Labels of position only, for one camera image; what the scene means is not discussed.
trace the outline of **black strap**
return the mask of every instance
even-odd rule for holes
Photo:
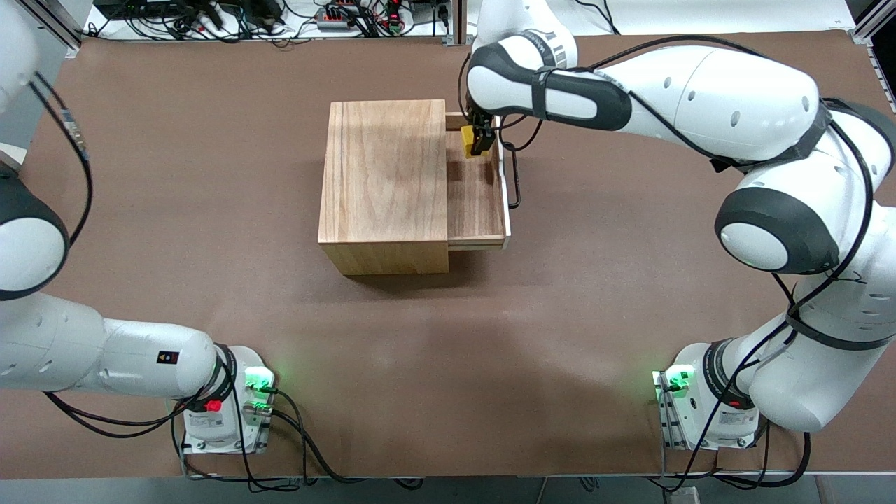
[[[808,326],[799,318],[792,317],[789,313],[787,314],[785,320],[787,321],[788,325],[796,329],[797,332],[809,338],[810,340],[815,340],[816,342],[821,343],[824,346],[830,346],[831,348],[836,348],[837,350],[846,350],[848,352],[861,352],[863,350],[873,350],[875,348],[881,348],[882,346],[886,346],[895,336],[889,335],[884,339],[874,340],[872,342],[854,342],[841,340],[840,338],[826,335],[825,333]]]
[[[532,116],[547,120],[547,78],[556,67],[542,66],[532,74]]]

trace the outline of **brown table surface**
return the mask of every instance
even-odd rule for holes
[[[824,95],[889,110],[866,48],[844,32],[730,38],[810,73]],[[581,62],[646,39],[580,39]],[[507,250],[454,254],[446,275],[349,279],[315,242],[330,102],[444,98],[457,109],[467,52],[421,39],[287,52],[88,40],[58,89],[88,140],[96,203],[46,292],[256,349],[343,474],[658,472],[650,372],[785,306],[770,276],[735,262],[712,231],[735,171],[716,175],[669,143],[550,124],[521,154]],[[82,175],[47,117],[26,170],[74,222]],[[896,184],[878,200],[896,203]],[[892,428],[895,370],[887,352],[814,437],[811,470],[896,470],[896,438],[867,434]],[[118,417],[165,412],[158,399],[66,397]],[[0,400],[3,478],[179,474],[167,429],[103,439],[38,392]],[[298,474],[283,436],[253,457],[258,474]],[[793,467],[798,439],[776,433],[772,468]],[[194,461],[242,471],[235,456]]]

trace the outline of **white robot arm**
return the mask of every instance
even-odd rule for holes
[[[688,145],[717,169],[745,173],[719,209],[722,247],[752,268],[806,276],[790,313],[676,357],[664,373],[672,383],[660,384],[675,391],[676,447],[749,446],[757,413],[793,430],[822,429],[896,334],[896,209],[866,197],[862,167],[833,128],[864,158],[872,193],[892,169],[892,121],[826,105],[808,75],[724,48],[675,46],[577,68],[575,41],[544,0],[486,0],[482,9],[501,14],[480,17],[470,58],[471,154],[496,138],[492,116],[509,114]],[[838,268],[837,281],[827,280]]]
[[[0,0],[0,20],[2,113],[30,85],[39,54],[11,0]],[[19,179],[19,168],[0,157],[0,388],[189,400],[185,426],[194,453],[254,451],[263,424],[257,406],[270,395],[247,384],[273,384],[258,354],[216,345],[189,327],[104,318],[40,293],[62,269],[70,239],[59,216]]]

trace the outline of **wooden box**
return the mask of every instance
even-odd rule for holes
[[[317,241],[345,275],[448,272],[450,250],[510,236],[503,152],[466,159],[444,100],[330,107]]]

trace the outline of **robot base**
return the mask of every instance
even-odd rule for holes
[[[263,453],[267,448],[270,416],[248,412],[243,408],[250,403],[271,403],[270,394],[257,392],[246,385],[246,368],[263,368],[264,362],[258,353],[245,346],[231,346],[229,349],[237,360],[235,393],[221,401],[217,412],[184,413],[185,454],[241,454],[244,451],[243,442],[246,453]],[[242,438],[238,429],[243,431]]]
[[[718,402],[706,384],[703,356],[708,343],[686,346],[665,371],[653,372],[659,422],[665,448],[693,450]],[[759,412],[721,404],[701,444],[702,449],[749,448],[755,440]]]

